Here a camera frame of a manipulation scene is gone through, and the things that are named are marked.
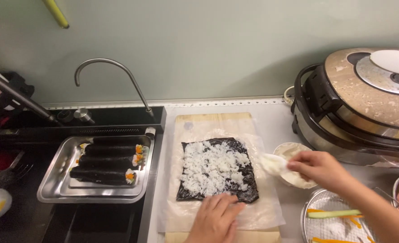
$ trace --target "left hand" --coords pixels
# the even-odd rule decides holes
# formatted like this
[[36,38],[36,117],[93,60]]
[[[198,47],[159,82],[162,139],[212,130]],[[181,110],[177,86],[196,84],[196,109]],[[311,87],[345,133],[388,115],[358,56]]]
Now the left hand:
[[226,193],[206,197],[196,214],[195,221],[184,243],[231,243],[237,231],[235,217],[245,203],[236,203],[236,195]]

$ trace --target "light green wall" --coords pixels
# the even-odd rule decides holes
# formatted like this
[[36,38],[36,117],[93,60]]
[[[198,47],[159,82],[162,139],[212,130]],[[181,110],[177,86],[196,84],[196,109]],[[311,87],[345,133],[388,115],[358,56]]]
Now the light green wall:
[[36,86],[38,102],[283,94],[303,66],[348,47],[399,47],[399,0],[0,0],[0,69]]

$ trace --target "wooden cutting board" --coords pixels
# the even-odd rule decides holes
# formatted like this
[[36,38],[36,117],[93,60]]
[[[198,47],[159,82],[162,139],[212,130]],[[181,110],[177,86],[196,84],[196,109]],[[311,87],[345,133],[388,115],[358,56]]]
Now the wooden cutting board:
[[[228,119],[250,119],[252,120],[252,116],[250,113],[222,113],[222,114],[201,114],[201,115],[179,115],[176,117],[175,121],[175,130],[177,133],[186,129],[186,125],[189,125],[189,122],[202,122],[202,121],[223,121]],[[255,131],[255,126],[252,122],[248,123],[249,129]],[[166,243],[183,243],[187,236],[188,232],[170,232],[165,233],[165,242]],[[236,236],[236,243],[280,243],[281,237],[278,227],[274,227],[271,229],[264,229],[258,231],[250,231],[250,230],[239,230]]]

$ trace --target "metal strainer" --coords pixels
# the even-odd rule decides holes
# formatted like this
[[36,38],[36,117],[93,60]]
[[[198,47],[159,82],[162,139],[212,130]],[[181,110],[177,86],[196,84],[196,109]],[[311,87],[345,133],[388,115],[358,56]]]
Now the metal strainer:
[[378,243],[375,234],[364,218],[355,219],[361,224],[362,228],[359,229],[348,218],[308,218],[306,213],[308,208],[324,211],[353,209],[348,205],[347,201],[331,191],[325,189],[314,191],[310,199],[304,204],[301,212],[301,232],[306,243],[310,243],[313,237],[323,240],[370,243],[368,236]]

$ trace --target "white countertop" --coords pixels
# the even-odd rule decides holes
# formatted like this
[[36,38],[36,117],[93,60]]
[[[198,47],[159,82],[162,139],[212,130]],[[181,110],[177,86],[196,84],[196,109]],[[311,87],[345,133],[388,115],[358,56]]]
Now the white countertop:
[[[257,126],[258,135],[262,137],[266,152],[273,153],[278,145],[285,142],[301,142],[299,137],[292,132],[291,124],[293,115],[290,106],[276,103],[267,105],[247,106],[218,106],[218,107],[190,107],[190,108],[167,108],[167,121],[165,125],[164,141],[159,159],[158,176],[154,191],[153,208],[151,211],[150,228],[148,231],[148,242],[164,242],[164,234],[158,233],[158,211],[159,202],[163,195],[162,171],[164,163],[168,163],[167,147],[172,140],[169,139],[170,131],[174,128],[177,115],[210,114],[210,113],[236,113],[250,112]],[[394,181],[399,177],[399,169],[362,167],[344,164],[344,167],[364,184],[373,188],[380,187],[388,193]],[[279,226],[282,243],[303,243],[300,228],[300,212],[311,192],[315,189],[298,189],[284,185],[280,180],[275,180],[275,186],[281,204],[283,217],[286,224]]]

